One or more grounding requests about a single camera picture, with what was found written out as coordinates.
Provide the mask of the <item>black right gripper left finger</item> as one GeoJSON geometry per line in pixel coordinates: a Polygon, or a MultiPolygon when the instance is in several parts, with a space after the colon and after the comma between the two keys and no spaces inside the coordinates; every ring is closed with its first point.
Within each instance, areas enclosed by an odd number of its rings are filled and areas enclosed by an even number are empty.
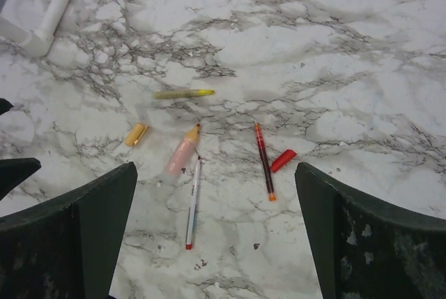
{"type": "Polygon", "coordinates": [[[1,297],[110,298],[136,184],[129,162],[1,217],[1,297]]]}

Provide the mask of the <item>yellow highlighter pen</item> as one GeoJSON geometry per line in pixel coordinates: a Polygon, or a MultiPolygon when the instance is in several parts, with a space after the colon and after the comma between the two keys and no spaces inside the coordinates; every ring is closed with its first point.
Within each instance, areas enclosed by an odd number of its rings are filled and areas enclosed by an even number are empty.
{"type": "Polygon", "coordinates": [[[215,94],[210,89],[183,89],[177,91],[157,91],[153,93],[153,97],[157,100],[177,99],[177,98],[197,98],[215,94]]]}

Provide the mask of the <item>red pen cap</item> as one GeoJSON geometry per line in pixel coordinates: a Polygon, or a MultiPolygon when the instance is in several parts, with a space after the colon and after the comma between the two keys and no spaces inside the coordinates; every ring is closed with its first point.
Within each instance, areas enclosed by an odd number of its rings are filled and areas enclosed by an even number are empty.
{"type": "Polygon", "coordinates": [[[276,158],[271,166],[270,170],[273,173],[276,173],[278,170],[280,170],[283,166],[285,166],[287,163],[292,161],[293,158],[297,156],[297,153],[291,149],[286,149],[278,158],[276,158]]]}

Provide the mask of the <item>red orange-ended pen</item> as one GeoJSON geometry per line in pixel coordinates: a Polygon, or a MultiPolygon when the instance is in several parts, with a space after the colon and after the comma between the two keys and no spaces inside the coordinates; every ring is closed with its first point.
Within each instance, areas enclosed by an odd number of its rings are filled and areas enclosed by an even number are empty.
{"type": "Polygon", "coordinates": [[[263,166],[263,172],[266,180],[266,189],[268,191],[269,201],[276,201],[275,190],[272,182],[272,176],[270,172],[270,166],[268,162],[268,156],[266,153],[266,146],[263,139],[263,133],[261,131],[261,126],[258,122],[254,123],[254,130],[256,133],[256,142],[259,149],[259,156],[263,166]]]}

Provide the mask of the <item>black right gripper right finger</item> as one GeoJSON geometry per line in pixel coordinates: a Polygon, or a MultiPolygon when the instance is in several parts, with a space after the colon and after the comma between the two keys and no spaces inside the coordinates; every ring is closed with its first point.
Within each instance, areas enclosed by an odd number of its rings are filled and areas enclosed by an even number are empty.
{"type": "Polygon", "coordinates": [[[295,184],[324,298],[444,298],[445,220],[301,162],[295,184]]]}

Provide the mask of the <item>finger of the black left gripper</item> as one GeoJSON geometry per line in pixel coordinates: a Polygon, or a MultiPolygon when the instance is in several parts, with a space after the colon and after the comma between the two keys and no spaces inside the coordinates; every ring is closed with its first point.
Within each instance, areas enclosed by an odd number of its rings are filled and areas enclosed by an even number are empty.
{"type": "Polygon", "coordinates": [[[35,158],[5,159],[0,163],[0,200],[41,168],[35,158]]]}

